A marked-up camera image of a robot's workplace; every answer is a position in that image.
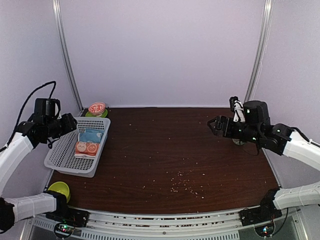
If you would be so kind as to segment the right aluminium frame post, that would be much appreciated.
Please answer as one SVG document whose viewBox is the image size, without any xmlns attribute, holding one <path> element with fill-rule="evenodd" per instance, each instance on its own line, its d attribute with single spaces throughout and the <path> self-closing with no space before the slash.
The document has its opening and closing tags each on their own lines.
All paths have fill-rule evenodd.
<svg viewBox="0 0 320 240">
<path fill-rule="evenodd" d="M 261 70 L 262 70 L 262 61 L 264 57 L 264 53 L 267 49 L 269 35 L 270 35 L 270 28 L 272 22 L 272 11 L 273 11 L 273 0 L 265 0 L 261 25 L 260 25 L 260 33 L 257 42 L 257 48 L 255 51 L 255 57 L 253 61 L 252 71 L 249 78 L 248 87 L 246 90 L 246 94 L 244 97 L 244 101 L 253 100 L 255 96 L 255 92 L 258 86 Z"/>
</svg>

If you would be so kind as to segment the white plastic basket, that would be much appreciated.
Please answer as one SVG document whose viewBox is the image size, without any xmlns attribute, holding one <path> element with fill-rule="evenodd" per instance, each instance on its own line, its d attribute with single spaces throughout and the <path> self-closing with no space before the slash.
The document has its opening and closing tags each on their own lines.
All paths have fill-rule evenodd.
<svg viewBox="0 0 320 240">
<path fill-rule="evenodd" d="M 76 130 L 53 143 L 44 165 L 62 174 L 92 178 L 108 137 L 111 121 L 101 117 L 76 117 Z"/>
</svg>

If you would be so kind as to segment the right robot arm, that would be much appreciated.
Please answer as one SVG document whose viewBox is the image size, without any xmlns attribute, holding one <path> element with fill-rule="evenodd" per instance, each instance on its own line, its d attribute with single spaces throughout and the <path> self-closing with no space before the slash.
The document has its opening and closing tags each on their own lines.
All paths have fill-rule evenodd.
<svg viewBox="0 0 320 240">
<path fill-rule="evenodd" d="M 299 128 L 283 123 L 271 124 L 268 105 L 264 101 L 240 102 L 236 96 L 229 99 L 233 117 L 218 115 L 207 122 L 215 136 L 253 143 L 258 150 L 266 149 L 296 159 L 316 170 L 320 168 L 320 145 L 308 138 Z M 256 210 L 259 220 L 268 220 L 276 210 L 318 205 L 320 184 L 315 182 L 294 188 L 270 190 Z"/>
</svg>

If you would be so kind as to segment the aluminium frame post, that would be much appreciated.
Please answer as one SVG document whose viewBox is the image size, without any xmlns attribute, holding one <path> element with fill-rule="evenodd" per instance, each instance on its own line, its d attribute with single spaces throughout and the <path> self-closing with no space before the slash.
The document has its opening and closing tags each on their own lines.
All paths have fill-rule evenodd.
<svg viewBox="0 0 320 240">
<path fill-rule="evenodd" d="M 273 0 L 265 0 L 261 25 L 260 25 L 260 33 L 257 42 L 257 48 L 255 51 L 255 57 L 253 61 L 252 71 L 249 78 L 248 87 L 246 90 L 246 94 L 244 97 L 244 101 L 253 100 L 255 96 L 255 92 L 258 86 L 261 70 L 262 70 L 262 61 L 264 57 L 264 53 L 267 49 L 269 35 L 270 35 L 270 28 L 272 22 L 272 11 L 273 11 Z"/>
<path fill-rule="evenodd" d="M 76 80 L 75 80 L 75 76 L 72 68 L 71 58 L 68 51 L 60 1 L 52 0 L 52 7 L 53 7 L 54 19 L 56 22 L 57 32 L 59 36 L 60 46 L 61 46 L 63 63 L 64 63 L 66 74 L 67 74 L 67 79 L 68 79 L 68 82 L 70 83 L 71 91 L 75 98 L 77 108 L 81 112 L 84 110 L 84 107 L 80 98 L 79 90 L 76 84 Z"/>
</svg>

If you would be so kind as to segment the beige patterned mug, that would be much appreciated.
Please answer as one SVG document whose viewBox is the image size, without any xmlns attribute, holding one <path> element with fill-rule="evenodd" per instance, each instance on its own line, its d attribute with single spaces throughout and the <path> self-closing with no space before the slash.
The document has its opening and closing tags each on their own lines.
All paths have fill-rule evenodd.
<svg viewBox="0 0 320 240">
<path fill-rule="evenodd" d="M 242 140 L 236 139 L 236 138 L 233 138 L 232 141 L 233 141 L 233 143 L 235 143 L 238 146 L 243 146 L 244 144 L 246 144 L 245 141 L 242 141 Z"/>
</svg>

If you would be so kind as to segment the front aluminium rail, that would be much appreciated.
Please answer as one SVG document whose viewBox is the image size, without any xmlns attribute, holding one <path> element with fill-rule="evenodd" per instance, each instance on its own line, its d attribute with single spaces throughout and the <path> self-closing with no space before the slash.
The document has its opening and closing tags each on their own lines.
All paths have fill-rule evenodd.
<svg viewBox="0 0 320 240">
<path fill-rule="evenodd" d="M 307 240 L 296 209 L 265 222 L 244 225 L 239 210 L 190 214 L 128 214 L 89 211 L 85 227 L 68 240 Z"/>
</svg>

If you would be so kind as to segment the lime green bowl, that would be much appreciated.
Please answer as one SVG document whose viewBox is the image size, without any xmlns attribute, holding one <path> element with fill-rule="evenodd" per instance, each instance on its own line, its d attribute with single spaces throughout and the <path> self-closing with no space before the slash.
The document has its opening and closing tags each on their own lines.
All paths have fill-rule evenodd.
<svg viewBox="0 0 320 240">
<path fill-rule="evenodd" d="M 54 191 L 65 195 L 66 202 L 68 203 L 71 199 L 71 193 L 69 186 L 63 181 L 57 181 L 51 184 L 48 188 L 49 191 Z"/>
</svg>

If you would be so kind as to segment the beige bunny print towel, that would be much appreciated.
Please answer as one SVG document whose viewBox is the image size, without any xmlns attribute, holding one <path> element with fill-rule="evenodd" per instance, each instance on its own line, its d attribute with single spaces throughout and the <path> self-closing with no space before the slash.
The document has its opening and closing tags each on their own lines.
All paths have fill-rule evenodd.
<svg viewBox="0 0 320 240">
<path fill-rule="evenodd" d="M 94 159 L 98 153 L 100 144 L 90 143 L 90 142 L 80 142 L 75 144 L 75 154 L 76 158 L 88 158 Z"/>
</svg>

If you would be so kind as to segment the blue polka dot towel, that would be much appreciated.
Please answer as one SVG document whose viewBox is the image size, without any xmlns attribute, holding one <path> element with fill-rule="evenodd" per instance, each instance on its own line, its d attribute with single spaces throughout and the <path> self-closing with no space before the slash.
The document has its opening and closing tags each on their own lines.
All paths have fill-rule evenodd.
<svg viewBox="0 0 320 240">
<path fill-rule="evenodd" d="M 78 134 L 79 142 L 100 144 L 104 135 L 103 130 L 87 128 Z"/>
</svg>

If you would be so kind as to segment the green saucer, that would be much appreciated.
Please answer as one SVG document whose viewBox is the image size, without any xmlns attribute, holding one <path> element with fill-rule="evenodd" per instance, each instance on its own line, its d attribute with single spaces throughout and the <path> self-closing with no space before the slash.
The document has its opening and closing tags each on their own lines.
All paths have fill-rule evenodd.
<svg viewBox="0 0 320 240">
<path fill-rule="evenodd" d="M 94 115 L 94 114 L 92 114 L 91 112 L 88 111 L 88 112 L 85 114 L 85 117 L 90 117 L 90 118 L 105 118 L 107 115 L 108 115 L 108 110 L 105 109 L 103 113 L 98 114 L 98 115 Z"/>
</svg>

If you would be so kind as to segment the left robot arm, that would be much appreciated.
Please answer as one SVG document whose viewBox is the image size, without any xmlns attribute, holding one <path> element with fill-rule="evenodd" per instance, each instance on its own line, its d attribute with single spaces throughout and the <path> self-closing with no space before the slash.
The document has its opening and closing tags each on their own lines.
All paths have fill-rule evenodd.
<svg viewBox="0 0 320 240">
<path fill-rule="evenodd" d="M 27 121 L 19 122 L 8 143 L 0 150 L 0 189 L 24 160 L 39 144 L 49 148 L 60 137 L 76 130 L 77 121 L 70 113 L 61 114 L 61 104 L 55 98 L 37 98 L 34 113 Z M 47 190 L 31 196 L 0 199 L 0 232 L 5 233 L 15 223 L 38 214 L 53 213 L 61 222 L 72 218 L 67 197 Z"/>
</svg>

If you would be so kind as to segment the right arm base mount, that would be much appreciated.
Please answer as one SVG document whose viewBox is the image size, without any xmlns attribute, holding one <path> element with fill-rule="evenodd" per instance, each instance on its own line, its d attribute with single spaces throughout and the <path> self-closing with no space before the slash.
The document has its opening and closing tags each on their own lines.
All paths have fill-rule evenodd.
<svg viewBox="0 0 320 240">
<path fill-rule="evenodd" d="M 281 210 L 270 210 L 261 206 L 245 208 L 239 212 L 240 221 L 243 227 L 270 222 L 276 218 L 280 218 L 282 215 Z"/>
</svg>

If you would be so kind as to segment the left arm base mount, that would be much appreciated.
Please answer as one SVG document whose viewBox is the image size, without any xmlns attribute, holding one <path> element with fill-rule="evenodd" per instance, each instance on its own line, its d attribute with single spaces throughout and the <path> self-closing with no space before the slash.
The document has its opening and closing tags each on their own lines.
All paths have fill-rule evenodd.
<svg viewBox="0 0 320 240">
<path fill-rule="evenodd" d="M 69 208 L 67 212 L 62 215 L 57 212 L 48 212 L 45 214 L 47 219 L 54 220 L 59 223 L 64 223 L 72 227 L 86 227 L 89 220 L 90 213 L 85 210 Z"/>
</svg>

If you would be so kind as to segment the red patterned small bowl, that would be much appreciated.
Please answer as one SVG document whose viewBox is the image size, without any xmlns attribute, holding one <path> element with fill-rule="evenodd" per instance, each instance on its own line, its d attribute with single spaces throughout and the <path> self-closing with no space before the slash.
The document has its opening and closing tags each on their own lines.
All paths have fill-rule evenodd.
<svg viewBox="0 0 320 240">
<path fill-rule="evenodd" d="M 93 115 L 100 115 L 106 109 L 106 104 L 104 102 L 95 102 L 89 106 L 88 111 Z"/>
</svg>

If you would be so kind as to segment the left aluminium frame post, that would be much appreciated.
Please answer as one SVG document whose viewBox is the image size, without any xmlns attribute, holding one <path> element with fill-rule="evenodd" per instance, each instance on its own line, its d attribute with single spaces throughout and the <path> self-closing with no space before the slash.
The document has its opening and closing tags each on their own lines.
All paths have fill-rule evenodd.
<svg viewBox="0 0 320 240">
<path fill-rule="evenodd" d="M 60 46 L 61 46 L 63 63 L 64 63 L 66 74 L 67 74 L 67 79 L 68 79 L 68 82 L 70 83 L 71 91 L 75 98 L 77 108 L 81 112 L 84 110 L 84 107 L 80 98 L 79 90 L 76 84 L 76 80 L 75 80 L 75 76 L 72 68 L 71 58 L 68 51 L 60 1 L 52 0 L 52 7 L 53 7 L 54 19 L 56 22 L 57 32 L 59 36 Z"/>
</svg>

